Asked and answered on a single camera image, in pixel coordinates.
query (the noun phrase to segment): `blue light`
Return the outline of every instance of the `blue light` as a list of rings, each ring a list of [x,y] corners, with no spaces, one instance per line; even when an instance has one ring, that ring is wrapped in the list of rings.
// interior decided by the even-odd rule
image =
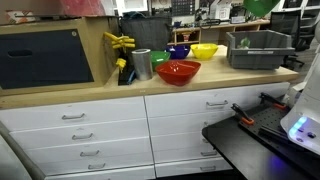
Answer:
[[[305,116],[302,116],[294,125],[293,125],[293,127],[290,129],[290,131],[289,131],[289,135],[291,136],[291,137],[293,137],[295,134],[296,134],[296,132],[298,131],[298,129],[300,129],[301,127],[302,127],[302,125],[305,123],[305,122],[307,122],[307,117],[305,117]]]
[[[299,129],[299,128],[301,128],[301,126],[302,126],[302,124],[296,123],[293,127],[294,127],[294,129]]]
[[[296,132],[297,132],[297,129],[291,128],[290,131],[289,131],[289,135],[290,135],[291,137],[293,137],[293,136],[296,134]]]
[[[307,117],[302,116],[298,122],[304,124],[307,121],[307,119],[308,119]]]

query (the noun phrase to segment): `green bowl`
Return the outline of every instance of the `green bowl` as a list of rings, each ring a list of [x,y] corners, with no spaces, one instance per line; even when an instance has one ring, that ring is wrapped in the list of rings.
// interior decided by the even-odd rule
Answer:
[[[170,59],[169,52],[163,51],[151,51],[151,63],[153,71],[156,71],[156,67],[160,64],[167,62]]]

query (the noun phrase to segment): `green lamp shade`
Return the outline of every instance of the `green lamp shade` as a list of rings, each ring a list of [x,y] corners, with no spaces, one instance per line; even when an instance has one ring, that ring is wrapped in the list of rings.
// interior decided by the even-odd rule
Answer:
[[[268,14],[280,0],[244,0],[244,7],[258,17]]]

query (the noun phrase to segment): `floor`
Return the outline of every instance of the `floor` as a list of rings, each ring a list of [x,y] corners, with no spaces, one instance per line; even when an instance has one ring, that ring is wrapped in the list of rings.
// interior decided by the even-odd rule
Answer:
[[[299,79],[292,81],[291,84],[297,84],[297,83],[302,82],[304,80],[304,78],[308,74],[308,71],[311,67],[313,59],[316,56],[315,51],[318,47],[318,44],[319,43],[314,39],[310,45],[310,49],[296,53],[298,55],[298,60],[300,60],[306,64],[302,68],[299,68],[298,66],[296,66],[294,71],[299,72],[300,77],[299,77]]]
[[[292,85],[300,83],[304,80],[305,76],[307,75],[313,59],[315,57],[315,51],[318,47],[318,42],[313,40],[310,46],[310,49],[297,52],[298,60],[305,63],[302,68],[296,66],[294,71],[299,72],[300,77],[297,80],[291,82]],[[183,175],[183,176],[172,176],[166,178],[158,178],[159,180],[243,180],[245,179],[241,175],[239,175],[236,171],[220,171],[220,172],[212,172],[212,173],[202,173],[202,174],[191,174],[191,175]]]

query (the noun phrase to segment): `red bowl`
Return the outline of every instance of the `red bowl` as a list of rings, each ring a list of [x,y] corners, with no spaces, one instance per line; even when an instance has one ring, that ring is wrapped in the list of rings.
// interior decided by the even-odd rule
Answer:
[[[159,76],[168,84],[184,86],[200,69],[201,64],[193,61],[167,61],[156,67]]]

